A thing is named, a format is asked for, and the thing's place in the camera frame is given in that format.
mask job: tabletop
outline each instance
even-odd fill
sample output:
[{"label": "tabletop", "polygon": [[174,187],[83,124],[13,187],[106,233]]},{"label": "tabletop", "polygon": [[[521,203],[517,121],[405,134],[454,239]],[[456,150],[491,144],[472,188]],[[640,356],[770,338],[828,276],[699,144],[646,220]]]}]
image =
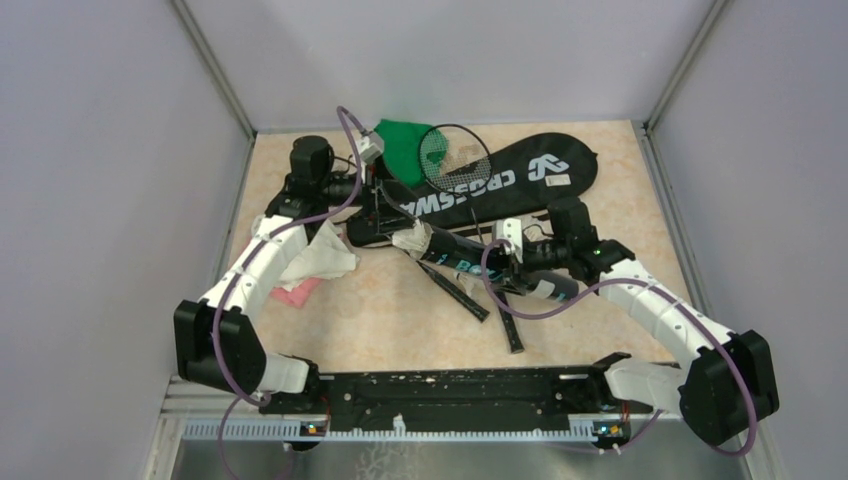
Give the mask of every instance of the tabletop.
[{"label": "tabletop", "polygon": [[[493,152],[542,132],[566,133],[587,144],[598,154],[598,177],[581,199],[589,207],[600,238],[619,240],[658,280],[688,299],[629,121],[470,128]],[[339,156],[350,154],[341,130],[259,135],[239,207],[230,264],[247,245],[253,219],[282,187],[292,142],[307,134],[327,138]],[[336,220],[355,211],[348,210]],[[322,372],[577,365],[614,351],[649,361],[672,360],[624,311],[594,295],[549,319],[516,318],[525,351],[511,355],[497,309],[482,289],[476,289],[473,297],[492,314],[481,324],[401,251],[353,251],[360,257],[357,269],[343,278],[322,282],[303,308],[267,300],[260,318],[254,319],[267,351],[308,358]],[[529,297],[510,296],[509,301],[517,310],[529,313],[558,305]]]}]

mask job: green cloth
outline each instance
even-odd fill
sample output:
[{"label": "green cloth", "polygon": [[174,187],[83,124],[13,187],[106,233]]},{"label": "green cloth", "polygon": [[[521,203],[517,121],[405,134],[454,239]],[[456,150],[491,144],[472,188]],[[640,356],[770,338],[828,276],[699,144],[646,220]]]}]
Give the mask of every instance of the green cloth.
[{"label": "green cloth", "polygon": [[383,160],[386,167],[399,181],[416,188],[426,179],[418,163],[418,145],[430,125],[381,119],[374,131],[383,139]]}]

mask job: white cloth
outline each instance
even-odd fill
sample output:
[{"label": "white cloth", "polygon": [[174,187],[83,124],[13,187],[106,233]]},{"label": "white cloth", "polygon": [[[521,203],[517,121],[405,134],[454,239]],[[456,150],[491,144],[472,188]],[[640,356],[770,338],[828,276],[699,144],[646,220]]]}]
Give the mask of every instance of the white cloth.
[{"label": "white cloth", "polygon": [[[258,221],[254,221],[253,224],[253,233],[255,233]],[[329,280],[354,271],[359,264],[359,257],[352,253],[339,238],[340,233],[341,229],[333,225],[333,222],[325,220],[315,234],[315,238],[309,242],[309,246],[289,263],[288,268],[280,276],[277,287],[290,292],[308,278]]]}]

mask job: metal frame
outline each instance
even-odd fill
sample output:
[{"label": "metal frame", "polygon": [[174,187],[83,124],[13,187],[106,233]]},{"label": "metal frame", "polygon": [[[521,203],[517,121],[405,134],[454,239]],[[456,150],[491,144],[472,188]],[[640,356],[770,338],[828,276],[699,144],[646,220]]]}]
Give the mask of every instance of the metal frame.
[{"label": "metal frame", "polygon": [[[214,281],[220,276],[222,269],[226,268],[227,265],[234,233],[233,229],[247,181],[247,173],[250,167],[250,159],[253,155],[257,131],[250,122],[244,107],[227,80],[223,68],[216,59],[185,0],[170,0],[170,3],[189,40],[195,47],[198,58],[203,63],[213,84],[221,95],[222,101],[226,104],[233,117],[238,121],[242,131],[249,139],[248,148],[245,152],[245,166],[242,172],[240,186],[236,198],[233,201],[233,206],[230,212],[228,212],[230,216],[230,227],[221,242],[219,258],[212,271],[213,278],[211,281]],[[680,262],[681,271],[686,281],[692,303],[707,315],[711,314],[712,308],[703,285],[697,260],[690,247],[691,243],[686,233],[680,210],[668,180],[662,155],[654,142],[653,135],[675,98],[676,93],[679,91],[683,80],[685,80],[691,67],[701,53],[703,46],[714,31],[715,25],[722,18],[722,15],[731,3],[731,0],[714,1],[679,65],[671,75],[650,117],[644,122],[633,122],[633,129],[651,177],[657,200],[665,217],[668,232],[674,245],[675,254]],[[172,378],[142,478],[149,480],[171,478],[180,441],[186,430],[187,418],[209,418],[210,415],[220,416],[231,400],[232,396],[225,392],[218,392],[200,385],[189,384],[183,382],[178,377]],[[246,404],[241,404],[236,408],[232,417],[241,419],[261,418],[254,407]],[[774,438],[768,427],[768,421],[761,422],[760,427],[760,441],[757,442],[751,453],[745,457],[750,477],[754,480],[788,479],[789,476],[786,473],[781,456],[775,446]]]}]

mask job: gray wall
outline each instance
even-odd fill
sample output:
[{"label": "gray wall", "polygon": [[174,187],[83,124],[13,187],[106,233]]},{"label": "gray wall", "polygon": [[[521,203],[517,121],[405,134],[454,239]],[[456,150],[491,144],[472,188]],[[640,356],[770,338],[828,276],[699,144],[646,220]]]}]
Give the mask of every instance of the gray wall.
[{"label": "gray wall", "polygon": [[645,118],[711,0],[189,0],[258,129]]},{"label": "gray wall", "polygon": [[658,140],[716,318],[776,362],[795,478],[845,478],[848,2],[735,2]]},{"label": "gray wall", "polygon": [[0,10],[0,478],[136,478],[246,140],[164,0]]}]

